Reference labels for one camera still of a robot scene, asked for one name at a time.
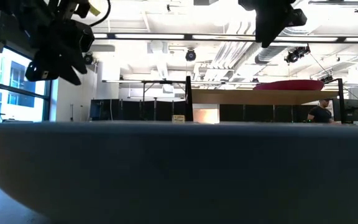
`man in dark shirt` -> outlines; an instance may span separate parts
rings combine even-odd
[[[332,123],[333,115],[327,110],[330,99],[320,100],[320,105],[311,109],[308,115],[308,120],[314,123]]]

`table surface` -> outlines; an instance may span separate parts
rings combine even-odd
[[[10,198],[0,189],[0,224],[54,224],[40,215]]]

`ceiling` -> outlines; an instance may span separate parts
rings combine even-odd
[[[91,23],[106,13],[106,0],[90,2],[101,11],[101,15],[74,19]],[[253,34],[255,30],[255,12],[245,11],[236,0],[220,0],[210,6],[194,6],[193,0],[114,0],[111,4],[110,16],[93,27],[94,32]],[[297,0],[294,6],[302,8],[308,23],[304,27],[288,30],[291,33],[358,35],[358,12],[354,12],[357,6],[316,6],[309,4],[309,0]],[[186,74],[199,72],[195,79],[205,75],[208,80],[216,81],[232,72],[230,81],[249,82],[252,77],[258,77],[260,82],[271,82],[316,78],[324,70],[332,72],[334,77],[346,78],[348,68],[358,63],[358,45],[354,44],[310,44],[311,54],[291,64],[287,64],[284,58],[296,46],[281,47],[272,54],[267,66],[261,66],[255,65],[255,56],[262,50],[256,44],[167,41],[168,50],[156,56],[148,51],[148,43],[144,40],[96,40],[95,45],[114,45],[115,52],[108,57],[106,54],[95,55],[100,61],[114,57],[125,79],[150,80],[158,78],[159,74],[161,78],[161,64],[166,66],[168,78],[174,80],[184,80]],[[185,60],[187,49],[195,50],[194,62]],[[227,50],[227,57],[221,58],[221,63],[218,63],[219,53],[224,49]],[[227,62],[226,65],[231,66],[223,66],[230,59],[233,63]]]

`window frame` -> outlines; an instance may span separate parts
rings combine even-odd
[[[23,57],[25,57],[25,58],[27,58],[29,60],[32,60],[32,58],[30,58],[27,55],[24,55],[24,54],[18,52],[17,50],[15,50],[15,49],[13,49],[11,47],[5,46],[5,48],[8,49],[8,50],[13,51],[14,53],[16,53],[16,54],[18,54],[20,56],[23,56]],[[12,93],[18,93],[18,94],[22,94],[22,95],[33,96],[33,97],[36,97],[36,98],[43,99],[44,100],[44,109],[43,109],[43,114],[42,114],[42,121],[49,121],[51,88],[52,88],[51,80],[46,80],[45,81],[45,92],[44,92],[43,95],[33,93],[31,91],[23,90],[23,89],[20,89],[20,88],[15,88],[15,87],[12,87],[12,86],[7,86],[7,85],[0,84],[0,89],[2,89],[2,90],[7,90],[7,91],[10,91]]]

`red frisbee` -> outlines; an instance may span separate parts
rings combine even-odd
[[[285,80],[257,85],[254,90],[322,90],[324,83],[317,80]]]

